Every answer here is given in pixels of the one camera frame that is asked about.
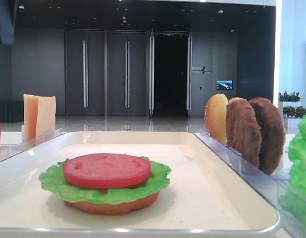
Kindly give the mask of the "brown meat patty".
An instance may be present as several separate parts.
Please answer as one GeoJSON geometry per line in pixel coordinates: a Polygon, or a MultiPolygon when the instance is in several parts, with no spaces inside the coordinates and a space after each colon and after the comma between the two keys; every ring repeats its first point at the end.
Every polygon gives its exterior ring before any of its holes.
{"type": "Polygon", "coordinates": [[[261,129],[262,143],[259,152],[259,169],[272,174],[279,167],[285,144],[283,118],[269,99],[256,97],[249,100],[261,129]]]}
{"type": "Polygon", "coordinates": [[[253,166],[259,166],[261,131],[247,100],[237,99],[227,105],[226,136],[228,147],[241,153],[253,166]]]}

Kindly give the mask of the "pale yellow cheese slice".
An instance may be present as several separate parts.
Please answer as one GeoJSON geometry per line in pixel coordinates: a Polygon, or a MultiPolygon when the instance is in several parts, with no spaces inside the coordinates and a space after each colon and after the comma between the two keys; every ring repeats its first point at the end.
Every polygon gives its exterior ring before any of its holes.
{"type": "Polygon", "coordinates": [[[36,137],[55,130],[56,97],[39,97],[36,137]]]}

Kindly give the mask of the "brown meat patty right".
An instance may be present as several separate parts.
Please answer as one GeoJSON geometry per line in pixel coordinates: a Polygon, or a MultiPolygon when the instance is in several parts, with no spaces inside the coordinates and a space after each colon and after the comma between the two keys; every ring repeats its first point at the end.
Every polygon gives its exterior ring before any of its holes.
{"type": "Polygon", "coordinates": [[[279,167],[285,144],[283,118],[269,99],[256,97],[249,100],[261,129],[262,143],[259,152],[259,169],[272,174],[279,167]]]}

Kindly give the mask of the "orange cheese slice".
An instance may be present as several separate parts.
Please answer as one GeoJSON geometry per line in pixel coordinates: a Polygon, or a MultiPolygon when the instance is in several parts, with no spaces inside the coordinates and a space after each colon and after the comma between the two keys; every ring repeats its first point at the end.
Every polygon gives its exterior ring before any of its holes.
{"type": "Polygon", "coordinates": [[[36,137],[37,115],[38,115],[38,96],[23,95],[24,100],[24,136],[25,141],[36,137]]]}

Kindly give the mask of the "green lettuce leaf in rack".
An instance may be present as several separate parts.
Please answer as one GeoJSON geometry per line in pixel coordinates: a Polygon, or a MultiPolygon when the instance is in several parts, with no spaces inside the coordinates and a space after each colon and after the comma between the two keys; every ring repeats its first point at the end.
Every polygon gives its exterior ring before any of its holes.
{"type": "Polygon", "coordinates": [[[289,190],[281,196],[280,205],[298,220],[306,223],[306,114],[299,123],[299,132],[289,143],[289,190]]]}

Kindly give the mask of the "dark double door middle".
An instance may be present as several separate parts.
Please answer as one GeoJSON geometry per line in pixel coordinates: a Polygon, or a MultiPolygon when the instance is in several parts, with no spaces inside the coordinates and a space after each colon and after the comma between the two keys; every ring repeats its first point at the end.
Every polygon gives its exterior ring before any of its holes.
{"type": "Polygon", "coordinates": [[[108,33],[108,114],[146,115],[145,33],[108,33]]]}

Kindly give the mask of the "dark double door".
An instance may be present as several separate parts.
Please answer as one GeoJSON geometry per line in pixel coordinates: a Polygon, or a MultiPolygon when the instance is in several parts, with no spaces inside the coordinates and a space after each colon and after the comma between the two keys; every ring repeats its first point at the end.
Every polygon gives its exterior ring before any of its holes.
{"type": "Polygon", "coordinates": [[[68,116],[104,116],[104,32],[66,31],[68,116]]]}
{"type": "Polygon", "coordinates": [[[145,33],[108,33],[108,114],[146,115],[145,33]]]}

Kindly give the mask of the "white rectangular tray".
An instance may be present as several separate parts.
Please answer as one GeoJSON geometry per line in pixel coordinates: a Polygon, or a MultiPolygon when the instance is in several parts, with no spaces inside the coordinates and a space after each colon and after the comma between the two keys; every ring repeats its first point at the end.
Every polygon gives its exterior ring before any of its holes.
{"type": "Polygon", "coordinates": [[[187,132],[69,132],[0,156],[0,238],[273,238],[279,212],[205,142],[187,132]],[[40,173],[92,153],[146,156],[171,167],[148,208],[92,215],[41,189],[40,173]]]}

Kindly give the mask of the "bottom bun slice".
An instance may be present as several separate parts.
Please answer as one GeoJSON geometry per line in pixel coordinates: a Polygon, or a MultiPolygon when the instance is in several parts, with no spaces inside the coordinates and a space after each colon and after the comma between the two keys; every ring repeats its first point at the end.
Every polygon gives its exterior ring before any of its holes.
{"type": "Polygon", "coordinates": [[[123,215],[134,210],[141,210],[152,205],[158,198],[159,192],[151,194],[147,197],[140,198],[132,202],[123,202],[120,204],[95,204],[87,201],[69,202],[65,204],[84,212],[101,215],[123,215]]]}

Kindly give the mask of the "dark double door left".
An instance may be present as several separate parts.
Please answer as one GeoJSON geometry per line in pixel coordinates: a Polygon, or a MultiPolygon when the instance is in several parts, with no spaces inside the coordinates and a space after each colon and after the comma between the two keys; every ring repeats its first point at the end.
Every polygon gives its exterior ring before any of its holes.
{"type": "Polygon", "coordinates": [[[104,32],[66,31],[68,116],[104,116],[104,32]]]}

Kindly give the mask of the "flower planter boxes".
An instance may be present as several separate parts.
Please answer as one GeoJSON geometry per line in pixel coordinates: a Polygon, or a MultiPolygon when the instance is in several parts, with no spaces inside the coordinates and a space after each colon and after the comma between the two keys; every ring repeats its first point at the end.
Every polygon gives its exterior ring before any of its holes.
{"type": "Polygon", "coordinates": [[[288,93],[284,91],[278,95],[278,109],[280,110],[285,128],[298,128],[302,118],[306,114],[303,98],[299,92],[288,93]]]}

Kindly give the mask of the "clear acrylic rack left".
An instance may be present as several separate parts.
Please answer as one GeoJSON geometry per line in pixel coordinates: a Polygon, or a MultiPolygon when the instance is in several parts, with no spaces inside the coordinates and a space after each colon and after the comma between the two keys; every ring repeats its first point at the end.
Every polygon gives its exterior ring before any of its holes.
{"type": "Polygon", "coordinates": [[[23,153],[25,151],[29,151],[33,149],[36,146],[39,146],[41,144],[44,144],[45,142],[48,142],[54,138],[57,138],[61,135],[65,134],[65,132],[61,129],[55,130],[55,131],[49,131],[45,134],[34,138],[27,142],[22,142],[19,144],[8,144],[4,145],[0,148],[0,162],[3,162],[13,156],[16,156],[20,153],[23,153]]]}

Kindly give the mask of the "clear acrylic rack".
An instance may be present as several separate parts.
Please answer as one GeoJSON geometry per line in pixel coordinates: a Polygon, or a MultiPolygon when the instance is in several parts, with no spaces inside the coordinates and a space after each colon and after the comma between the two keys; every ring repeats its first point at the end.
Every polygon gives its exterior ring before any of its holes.
{"type": "Polygon", "coordinates": [[[295,238],[306,238],[306,195],[289,184],[289,169],[281,166],[266,175],[240,157],[240,153],[213,139],[200,129],[197,136],[283,217],[283,228],[295,238]]]}
{"type": "Polygon", "coordinates": [[[49,131],[45,134],[34,138],[27,142],[22,142],[19,144],[8,144],[4,145],[0,148],[0,162],[3,162],[13,156],[16,156],[20,153],[23,153],[25,151],[29,151],[33,149],[36,146],[39,146],[41,144],[44,144],[45,142],[48,142],[54,138],[57,138],[61,135],[65,134],[65,132],[61,129],[55,130],[55,131],[49,131]]]}

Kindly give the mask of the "clear acrylic rack right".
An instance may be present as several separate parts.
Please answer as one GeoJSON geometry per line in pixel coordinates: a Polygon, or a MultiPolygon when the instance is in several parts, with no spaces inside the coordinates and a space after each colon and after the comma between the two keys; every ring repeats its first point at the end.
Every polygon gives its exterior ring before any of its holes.
{"type": "Polygon", "coordinates": [[[289,184],[289,169],[281,166],[266,175],[240,157],[240,153],[213,139],[200,129],[197,136],[283,217],[283,228],[295,238],[306,238],[306,195],[289,184]]]}

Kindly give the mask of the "wall display screen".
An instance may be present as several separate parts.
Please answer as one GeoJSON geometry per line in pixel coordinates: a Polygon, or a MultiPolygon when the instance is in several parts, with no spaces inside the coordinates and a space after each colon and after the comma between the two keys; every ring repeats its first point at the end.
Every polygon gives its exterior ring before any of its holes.
{"type": "Polygon", "coordinates": [[[217,90],[232,90],[233,80],[217,80],[216,89],[217,90]]]}

